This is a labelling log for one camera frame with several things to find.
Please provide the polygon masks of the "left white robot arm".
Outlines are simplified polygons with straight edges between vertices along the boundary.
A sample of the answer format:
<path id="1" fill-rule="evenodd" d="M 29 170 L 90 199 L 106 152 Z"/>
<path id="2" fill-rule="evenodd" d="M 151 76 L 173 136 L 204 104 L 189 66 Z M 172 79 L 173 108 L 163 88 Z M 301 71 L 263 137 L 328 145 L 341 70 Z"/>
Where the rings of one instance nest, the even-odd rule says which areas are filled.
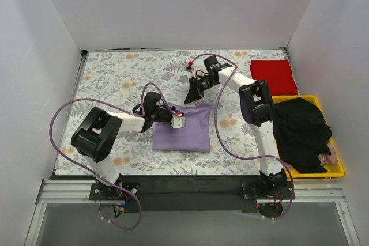
<path id="1" fill-rule="evenodd" d="M 104 179 L 103 193 L 116 200 L 123 192 L 120 177 L 110 152 L 119 133 L 143 133 L 153 123 L 173 126 L 174 117 L 180 114 L 156 92 L 148 92 L 142 103 L 131 112 L 107 112 L 94 107 L 87 114 L 71 138 L 71 145 L 89 162 L 94 174 Z"/>

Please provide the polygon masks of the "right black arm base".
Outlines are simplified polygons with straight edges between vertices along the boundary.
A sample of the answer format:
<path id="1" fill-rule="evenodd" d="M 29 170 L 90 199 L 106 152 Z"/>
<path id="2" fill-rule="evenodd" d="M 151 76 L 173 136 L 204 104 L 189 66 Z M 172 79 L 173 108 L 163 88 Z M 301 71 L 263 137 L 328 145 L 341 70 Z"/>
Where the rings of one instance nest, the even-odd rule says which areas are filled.
<path id="1" fill-rule="evenodd" d="M 237 189 L 238 194 L 245 200 L 275 199 L 290 200 L 295 198 L 290 181 L 271 184 L 259 177 L 246 179 Z"/>

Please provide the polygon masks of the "lavender t shirt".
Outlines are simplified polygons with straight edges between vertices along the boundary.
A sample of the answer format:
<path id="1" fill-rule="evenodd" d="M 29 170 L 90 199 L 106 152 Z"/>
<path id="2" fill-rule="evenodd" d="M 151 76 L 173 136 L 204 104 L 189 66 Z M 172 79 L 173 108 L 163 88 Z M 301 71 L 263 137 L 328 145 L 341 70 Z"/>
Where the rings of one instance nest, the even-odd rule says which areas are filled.
<path id="1" fill-rule="evenodd" d="M 212 106 L 201 103 L 193 107 L 175 106 L 186 118 L 183 128 L 156 123 L 152 149 L 161 151 L 210 152 L 209 116 Z"/>

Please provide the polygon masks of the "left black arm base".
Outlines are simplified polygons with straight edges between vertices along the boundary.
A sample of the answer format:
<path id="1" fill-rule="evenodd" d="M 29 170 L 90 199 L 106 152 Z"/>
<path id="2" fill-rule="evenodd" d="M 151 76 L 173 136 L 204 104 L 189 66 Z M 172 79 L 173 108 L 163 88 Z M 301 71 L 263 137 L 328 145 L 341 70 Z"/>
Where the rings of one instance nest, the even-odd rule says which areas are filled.
<path id="1" fill-rule="evenodd" d="M 119 186 L 124 189 L 135 192 L 134 194 L 139 197 L 141 185 L 140 183 L 119 183 Z M 91 185 L 89 200 L 125 200 L 129 195 L 126 192 L 122 192 L 120 189 L 116 189 L 112 186 L 107 186 L 100 182 L 95 182 Z"/>

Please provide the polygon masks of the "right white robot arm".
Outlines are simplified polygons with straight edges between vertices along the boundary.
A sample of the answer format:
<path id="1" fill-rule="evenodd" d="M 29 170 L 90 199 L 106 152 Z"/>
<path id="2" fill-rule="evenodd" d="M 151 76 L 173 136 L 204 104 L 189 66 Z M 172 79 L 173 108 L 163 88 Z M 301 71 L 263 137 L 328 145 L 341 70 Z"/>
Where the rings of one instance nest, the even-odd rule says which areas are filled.
<path id="1" fill-rule="evenodd" d="M 274 198 L 282 191 L 287 180 L 292 175 L 278 155 L 278 149 L 273 134 L 274 103 L 266 81 L 256 81 L 238 72 L 236 63 L 218 54 L 200 54 L 195 58 L 204 56 L 206 72 L 201 76 L 194 68 L 194 61 L 187 64 L 186 71 L 192 73 L 189 78 L 189 92 L 184 103 L 190 104 L 204 97 L 205 91 L 221 85 L 214 108 L 214 126 L 217 139 L 223 150 L 230 156 L 239 160 L 260 160 L 259 173 L 262 194 L 267 198 Z M 239 95 L 240 111 L 244 121 L 253 131 L 258 156 L 241 157 L 231 153 L 222 142 L 217 125 L 217 111 L 221 95 L 225 88 L 230 88 Z"/>

